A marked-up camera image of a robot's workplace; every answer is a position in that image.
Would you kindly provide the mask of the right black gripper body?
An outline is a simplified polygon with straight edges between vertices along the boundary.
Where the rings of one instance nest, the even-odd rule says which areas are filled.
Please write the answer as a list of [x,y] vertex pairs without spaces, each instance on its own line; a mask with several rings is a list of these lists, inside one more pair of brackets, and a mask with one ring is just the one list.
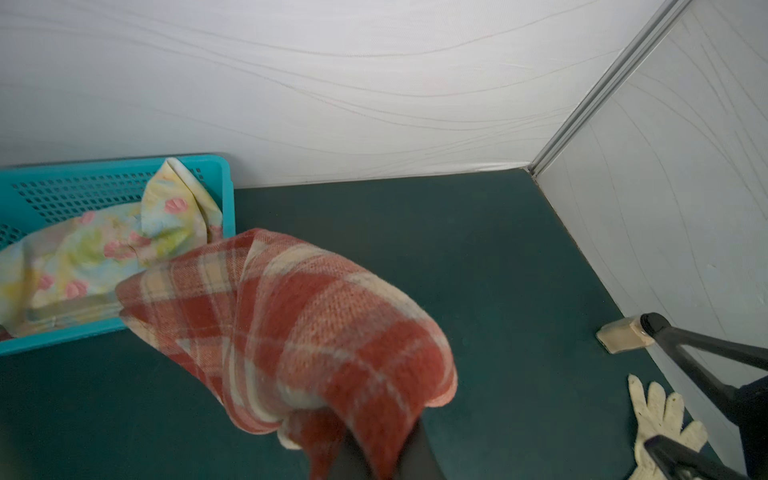
[[751,479],[767,478],[767,377],[734,393],[733,423],[738,427]]

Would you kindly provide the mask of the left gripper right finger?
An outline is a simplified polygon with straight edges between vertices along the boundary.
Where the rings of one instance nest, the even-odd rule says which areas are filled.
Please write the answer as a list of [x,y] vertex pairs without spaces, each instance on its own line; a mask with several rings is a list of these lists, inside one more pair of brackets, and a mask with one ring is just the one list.
[[397,480],[445,480],[432,450],[427,432],[418,419],[400,452],[395,471]]

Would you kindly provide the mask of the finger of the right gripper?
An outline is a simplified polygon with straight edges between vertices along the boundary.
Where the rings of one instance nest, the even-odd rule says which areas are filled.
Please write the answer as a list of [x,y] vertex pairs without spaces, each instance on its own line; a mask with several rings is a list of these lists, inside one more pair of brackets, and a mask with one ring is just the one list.
[[657,435],[648,439],[644,448],[663,476],[669,480],[749,480],[749,477],[665,436]]
[[766,371],[766,348],[679,329],[658,313],[642,314],[640,325],[729,420],[767,419],[767,377],[736,388],[720,381],[685,350],[691,347]]

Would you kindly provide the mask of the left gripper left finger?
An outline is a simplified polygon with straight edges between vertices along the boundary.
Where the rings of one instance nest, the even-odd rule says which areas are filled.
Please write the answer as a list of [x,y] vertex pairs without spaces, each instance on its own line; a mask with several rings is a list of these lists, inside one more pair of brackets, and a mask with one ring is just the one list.
[[362,448],[350,431],[347,431],[333,461],[328,480],[373,480],[375,476]]

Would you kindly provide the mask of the red plaid skirt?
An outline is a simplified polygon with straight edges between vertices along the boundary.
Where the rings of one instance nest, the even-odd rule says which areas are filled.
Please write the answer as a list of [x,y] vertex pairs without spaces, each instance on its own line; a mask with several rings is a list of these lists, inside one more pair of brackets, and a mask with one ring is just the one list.
[[458,375],[438,324],[353,261],[253,229],[155,265],[116,289],[120,316],[197,378],[232,423],[276,433],[328,477],[346,436],[377,479],[393,477],[428,408]]

